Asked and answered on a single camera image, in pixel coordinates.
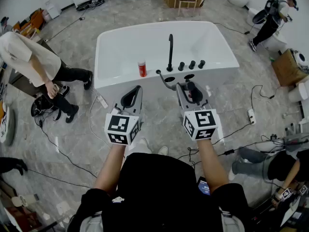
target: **white bathtub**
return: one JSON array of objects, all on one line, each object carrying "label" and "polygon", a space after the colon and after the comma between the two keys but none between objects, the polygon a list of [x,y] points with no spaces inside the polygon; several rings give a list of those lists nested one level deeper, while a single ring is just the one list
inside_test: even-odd
[{"label": "white bathtub", "polygon": [[[173,71],[169,63],[169,35],[173,34]],[[147,76],[140,77],[138,61],[146,60]],[[193,70],[188,68],[194,60]],[[204,60],[203,69],[198,64]],[[178,70],[180,62],[184,70]],[[221,32],[211,22],[172,21],[136,25],[104,32],[99,35],[96,49],[94,87],[109,106],[127,88],[140,85],[143,99],[155,99],[173,91],[167,89],[159,75],[174,77],[173,85],[190,80],[202,87],[223,84],[239,68],[239,64]]]}]

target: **gray jeans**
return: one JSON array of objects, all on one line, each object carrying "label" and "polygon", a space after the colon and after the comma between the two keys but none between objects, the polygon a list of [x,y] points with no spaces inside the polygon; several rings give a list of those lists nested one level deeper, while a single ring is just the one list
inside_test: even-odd
[{"label": "gray jeans", "polygon": [[276,155],[270,157],[267,153],[248,148],[239,149],[238,152],[243,159],[247,159],[251,163],[233,162],[232,170],[234,174],[246,174],[252,177],[268,179],[268,168]]}]

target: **black cap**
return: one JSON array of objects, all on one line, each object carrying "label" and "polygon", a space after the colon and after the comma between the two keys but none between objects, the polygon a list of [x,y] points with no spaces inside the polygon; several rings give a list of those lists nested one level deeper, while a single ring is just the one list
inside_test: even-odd
[{"label": "black cap", "polygon": [[7,21],[8,19],[9,19],[9,18],[5,16],[4,18],[1,19],[0,24],[2,25],[2,24],[3,24],[5,21]]},{"label": "black cap", "polygon": [[298,6],[297,6],[297,1],[296,0],[292,0],[293,3],[294,3],[294,8],[296,8],[297,10],[299,9]]}]

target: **white cube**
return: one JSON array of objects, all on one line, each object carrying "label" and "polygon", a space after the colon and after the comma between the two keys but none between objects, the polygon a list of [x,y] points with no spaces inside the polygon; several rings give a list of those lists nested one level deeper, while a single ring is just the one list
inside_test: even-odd
[{"label": "white cube", "polygon": [[210,139],[219,127],[215,109],[184,112],[183,126],[193,141]]},{"label": "white cube", "polygon": [[112,144],[131,145],[139,130],[138,116],[106,115],[104,132]]}]

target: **black pants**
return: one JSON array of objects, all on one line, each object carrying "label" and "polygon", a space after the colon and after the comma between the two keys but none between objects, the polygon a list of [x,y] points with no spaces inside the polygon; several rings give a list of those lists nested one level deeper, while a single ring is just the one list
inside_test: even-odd
[{"label": "black pants", "polygon": [[253,39],[253,44],[258,45],[262,41],[272,36],[278,29],[278,24],[274,21],[271,15],[267,17],[266,23],[262,26],[257,36]]},{"label": "black pants", "polygon": [[12,169],[21,168],[20,160],[11,157],[0,157],[0,174],[11,171]]},{"label": "black pants", "polygon": [[[73,82],[75,80],[87,82],[89,80],[90,71],[78,68],[68,68],[62,62],[61,67],[53,79],[53,81]],[[47,100],[64,113],[71,115],[73,113],[73,106],[58,93],[53,99],[49,98],[45,84],[38,87],[39,91],[47,98]]]}]

